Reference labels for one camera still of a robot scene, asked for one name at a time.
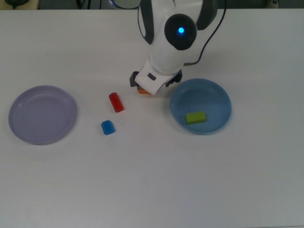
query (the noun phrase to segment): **purple plate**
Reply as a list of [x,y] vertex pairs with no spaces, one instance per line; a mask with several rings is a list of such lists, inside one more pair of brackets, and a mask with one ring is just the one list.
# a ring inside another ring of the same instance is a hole
[[9,111],[9,126],[21,140],[46,145],[71,129],[75,112],[73,98],[67,92],[54,86],[37,86],[14,101]]

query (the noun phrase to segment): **black cable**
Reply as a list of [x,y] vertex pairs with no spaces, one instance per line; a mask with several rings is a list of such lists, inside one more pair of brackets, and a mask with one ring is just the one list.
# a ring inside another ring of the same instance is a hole
[[85,2],[86,2],[86,0],[84,0],[84,1],[81,3],[81,5],[78,7],[78,9],[81,10]]
[[202,55],[203,55],[203,52],[204,52],[204,50],[205,50],[207,44],[209,43],[209,41],[212,39],[212,37],[214,36],[214,34],[217,32],[217,30],[219,29],[220,25],[222,24],[223,19],[224,19],[225,14],[226,14],[226,9],[227,9],[227,0],[225,0],[225,7],[224,7],[223,16],[222,16],[221,20],[219,21],[218,26],[215,28],[214,32],[213,32],[213,33],[211,34],[211,36],[208,38],[208,40],[207,40],[207,42],[205,43],[203,49],[201,50],[200,55],[199,55],[199,59],[198,59],[196,62],[194,62],[194,63],[185,63],[184,66],[192,66],[192,65],[197,64],[197,63],[200,61],[200,59],[201,59],[201,57],[202,57]]
[[89,10],[90,9],[90,7],[91,7],[91,0],[89,0],[88,2],[87,2],[87,10]]

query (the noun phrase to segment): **blue light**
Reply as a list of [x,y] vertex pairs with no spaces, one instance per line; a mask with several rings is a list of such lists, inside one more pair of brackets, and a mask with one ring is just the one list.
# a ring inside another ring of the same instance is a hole
[[183,27],[180,27],[179,28],[179,33],[184,33],[185,32],[185,29]]

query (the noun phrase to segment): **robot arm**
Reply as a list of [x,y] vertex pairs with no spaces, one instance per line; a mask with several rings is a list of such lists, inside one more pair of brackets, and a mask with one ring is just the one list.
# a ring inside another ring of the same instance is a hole
[[172,80],[188,57],[197,31],[215,18],[216,0],[142,0],[138,24],[151,44],[149,57],[135,82],[151,94]]

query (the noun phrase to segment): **blue block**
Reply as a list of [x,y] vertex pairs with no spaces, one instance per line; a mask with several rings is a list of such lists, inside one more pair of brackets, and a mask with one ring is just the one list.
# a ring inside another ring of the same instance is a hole
[[113,134],[115,132],[113,123],[110,120],[106,120],[101,124],[101,127],[103,128],[104,134],[109,135]]

